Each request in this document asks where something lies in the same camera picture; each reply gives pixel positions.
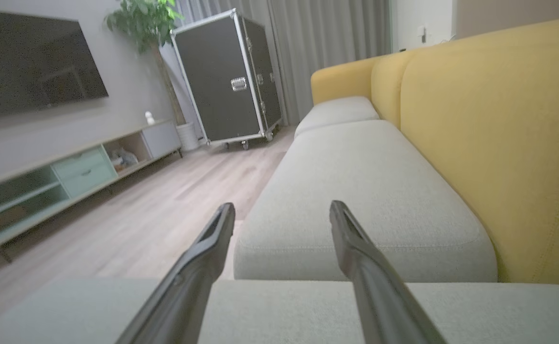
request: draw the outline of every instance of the black tv screen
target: black tv screen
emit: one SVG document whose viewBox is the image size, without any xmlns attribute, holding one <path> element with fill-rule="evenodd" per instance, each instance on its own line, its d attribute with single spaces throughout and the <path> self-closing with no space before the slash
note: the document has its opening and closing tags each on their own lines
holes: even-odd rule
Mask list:
<svg viewBox="0 0 559 344">
<path fill-rule="evenodd" d="M 78 22 L 0 13 L 0 115 L 107 96 Z"/>
</svg>

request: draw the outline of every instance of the white plant pot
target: white plant pot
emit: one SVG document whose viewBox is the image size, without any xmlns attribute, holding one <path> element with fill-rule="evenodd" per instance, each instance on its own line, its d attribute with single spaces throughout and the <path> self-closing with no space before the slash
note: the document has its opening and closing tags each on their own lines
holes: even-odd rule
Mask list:
<svg viewBox="0 0 559 344">
<path fill-rule="evenodd" d="M 194 132 L 194 123 L 186 123 L 177 128 L 177 135 L 180 137 L 182 142 L 182 150 L 185 152 L 196 150 L 199 148 L 199 139 Z"/>
</svg>

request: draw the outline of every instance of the gray sofa cushion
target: gray sofa cushion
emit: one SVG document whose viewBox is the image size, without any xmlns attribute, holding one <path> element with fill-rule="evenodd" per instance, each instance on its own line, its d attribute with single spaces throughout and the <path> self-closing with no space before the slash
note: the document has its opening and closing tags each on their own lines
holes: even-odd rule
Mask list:
<svg viewBox="0 0 559 344">
<path fill-rule="evenodd" d="M 244 220 L 236 279 L 344 280 L 328 209 L 341 200 L 405 281 L 497 281 L 484 228 L 386 120 L 297 137 Z"/>
<path fill-rule="evenodd" d="M 294 137 L 304 131 L 360 120 L 379 119 L 375 107 L 365 97 L 347 97 L 319 103 L 303 118 Z"/>
<path fill-rule="evenodd" d="M 0 344 L 113 344 L 158 281 L 76 279 L 0 317 Z M 559 286 L 411 283 L 449 344 L 559 343 Z M 217 281 L 200 344 L 364 343 L 352 284 Z"/>
<path fill-rule="evenodd" d="M 411 283 L 448 344 L 559 343 L 559 285 Z M 220 281 L 201 344 L 362 344 L 352 284 Z"/>
</svg>

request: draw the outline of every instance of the aluminum trim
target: aluminum trim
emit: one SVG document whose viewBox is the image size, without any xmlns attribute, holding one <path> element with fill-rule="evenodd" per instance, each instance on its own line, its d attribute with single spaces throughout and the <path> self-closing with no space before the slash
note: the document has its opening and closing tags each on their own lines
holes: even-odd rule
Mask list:
<svg viewBox="0 0 559 344">
<path fill-rule="evenodd" d="M 226 17 L 231 17 L 231 15 L 233 13 L 236 13 L 236 12 L 237 12 L 237 9 L 231 9 L 231 10 L 228 10 L 228 11 L 224 11 L 223 13 L 218 13 L 216 15 L 212 15 L 211 17 L 207 17 L 205 19 L 201 19 L 201 20 L 197 20 L 195 22 L 191 22 L 190 24 L 186 24 L 184 26 L 180 26 L 179 28 L 172 29 L 170 31 L 170 35 L 175 36 L 177 33 L 187 31 L 187 30 L 190 30 L 190 29 L 194 29 L 197 26 L 208 24 L 208 22 L 215 22 L 215 21 L 218 21 L 218 20 L 226 18 Z"/>
<path fill-rule="evenodd" d="M 259 133 L 259 134 L 246 135 L 240 137 L 231 137 L 230 139 L 210 141 L 210 143 L 231 143 L 231 142 L 238 142 L 238 141 L 244 141 L 250 139 L 260 139 L 261 137 L 265 137 L 265 135 Z"/>
<path fill-rule="evenodd" d="M 243 25 L 243 30 L 245 31 L 245 37 L 247 39 L 247 41 L 249 42 L 249 46 L 252 46 L 252 41 L 251 39 L 249 39 L 249 37 L 247 36 L 247 29 L 245 28 L 245 18 L 242 17 L 242 25 Z M 249 60 L 252 61 L 252 69 L 253 72 L 256 72 L 256 65 L 254 64 L 254 57 L 252 57 L 252 49 L 249 48 L 247 49 L 247 53 L 249 54 Z M 256 93 L 258 94 L 258 104 L 262 103 L 262 94 L 260 93 L 260 87 L 258 84 L 258 77 L 256 78 Z M 260 116 L 264 116 L 264 120 L 265 120 L 265 124 L 267 126 L 267 129 L 269 129 L 269 123 L 267 122 L 267 114 L 265 111 L 260 111 L 258 112 L 260 115 L 258 117 L 258 119 L 260 119 Z M 262 121 L 260 122 L 260 131 L 264 131 L 262 128 Z"/>
<path fill-rule="evenodd" d="M 186 70 L 184 69 L 184 63 L 182 63 L 182 57 L 180 56 L 180 51 L 175 44 L 175 35 L 171 34 L 171 42 L 173 42 L 173 50 L 175 50 L 175 56 L 177 56 L 177 61 L 180 65 L 180 70 L 182 71 L 182 76 L 186 82 L 186 89 L 188 89 L 188 95 L 190 96 L 190 102 L 194 107 L 194 111 L 197 114 L 197 119 L 199 120 L 199 126 L 201 126 L 201 131 L 203 131 L 203 138 L 205 141 L 209 141 L 207 133 L 205 132 L 205 127 L 203 126 L 203 121 L 201 120 L 201 114 L 199 114 L 199 107 L 197 107 L 197 102 L 194 100 L 193 90 L 190 88 L 190 81 L 188 81 L 188 76 L 186 76 Z"/>
<path fill-rule="evenodd" d="M 245 67 L 247 80 L 249 81 L 249 86 L 250 86 L 249 89 L 250 92 L 252 93 L 252 101 L 254 102 L 254 108 L 256 109 L 256 117 L 258 119 L 258 129 L 260 129 L 259 133 L 260 135 L 263 135 L 265 133 L 265 130 L 262 128 L 262 119 L 260 118 L 260 108 L 258 107 L 258 99 L 256 98 L 256 92 L 254 90 L 257 84 L 254 82 L 254 79 L 252 78 L 252 72 L 249 69 L 249 63 L 247 63 L 247 52 L 246 52 L 247 48 L 245 47 L 245 39 L 239 27 L 238 15 L 233 17 L 233 22 L 235 22 L 235 30 L 237 31 L 237 37 L 239 38 L 239 46 L 242 50 L 243 66 Z"/>
<path fill-rule="evenodd" d="M 275 123 L 271 124 L 268 131 L 273 131 L 276 126 L 279 126 L 280 122 L 282 122 L 282 118 L 278 119 Z"/>
</svg>

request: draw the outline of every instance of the drawer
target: drawer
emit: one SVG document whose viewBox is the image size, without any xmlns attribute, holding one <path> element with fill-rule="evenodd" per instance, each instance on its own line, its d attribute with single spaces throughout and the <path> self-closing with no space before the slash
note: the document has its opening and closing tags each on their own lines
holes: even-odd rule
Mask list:
<svg viewBox="0 0 559 344">
<path fill-rule="evenodd" d="M 105 153 L 99 150 L 99 148 L 93 148 L 92 150 L 74 154 L 61 161 L 57 161 L 52 166 L 59 179 L 65 180 L 76 174 L 86 172 L 101 163 L 105 163 L 103 154 Z"/>
<path fill-rule="evenodd" d="M 63 180 L 63 186 L 71 198 L 85 194 L 94 187 L 107 183 L 114 177 L 113 170 L 102 163 Z"/>
</svg>

